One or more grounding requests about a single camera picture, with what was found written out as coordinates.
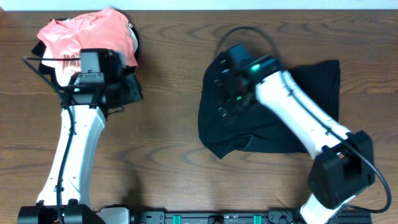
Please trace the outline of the black garment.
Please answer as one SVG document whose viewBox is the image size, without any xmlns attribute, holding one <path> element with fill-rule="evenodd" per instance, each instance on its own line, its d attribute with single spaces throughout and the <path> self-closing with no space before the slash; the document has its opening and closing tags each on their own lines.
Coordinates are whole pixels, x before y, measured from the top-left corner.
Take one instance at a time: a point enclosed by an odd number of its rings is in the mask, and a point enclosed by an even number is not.
<svg viewBox="0 0 398 224">
<path fill-rule="evenodd" d="M 227 67 L 221 52 L 203 77 L 198 110 L 198 135 L 201 143 L 218 158 L 233 151 L 261 153 L 305 153 L 294 133 L 271 111 L 257 106 L 234 118 L 226 116 L 216 80 Z M 300 65 L 289 70 L 300 88 L 330 117 L 340 112 L 340 61 L 326 60 Z"/>
</svg>

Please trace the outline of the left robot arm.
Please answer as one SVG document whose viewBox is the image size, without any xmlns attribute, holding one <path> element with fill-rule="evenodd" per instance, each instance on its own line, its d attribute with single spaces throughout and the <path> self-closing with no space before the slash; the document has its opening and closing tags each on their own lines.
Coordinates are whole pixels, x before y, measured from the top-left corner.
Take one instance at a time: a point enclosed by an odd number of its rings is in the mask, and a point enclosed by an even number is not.
<svg viewBox="0 0 398 224">
<path fill-rule="evenodd" d="M 111 49 L 81 49 L 81 70 L 66 86 L 49 85 L 60 97 L 62 128 L 48 179 L 34 206 L 21 207 L 18 223 L 133 223 L 123 205 L 96 212 L 90 180 L 101 133 L 109 115 L 142 99 L 134 70 Z"/>
</svg>

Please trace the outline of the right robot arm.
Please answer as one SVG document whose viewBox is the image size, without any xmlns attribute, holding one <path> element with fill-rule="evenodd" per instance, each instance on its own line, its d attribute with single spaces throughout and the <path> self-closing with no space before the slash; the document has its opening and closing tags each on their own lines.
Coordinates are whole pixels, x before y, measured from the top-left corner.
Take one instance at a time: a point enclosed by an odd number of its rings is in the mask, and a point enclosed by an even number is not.
<svg viewBox="0 0 398 224">
<path fill-rule="evenodd" d="M 299 210 L 303 223 L 330 223 L 350 200 L 375 181 L 373 142 L 327 115 L 272 56 L 254 58 L 242 44 L 230 47 L 217 80 L 223 119 L 236 119 L 255 106 L 274 113 L 313 159 L 311 195 Z"/>
</svg>

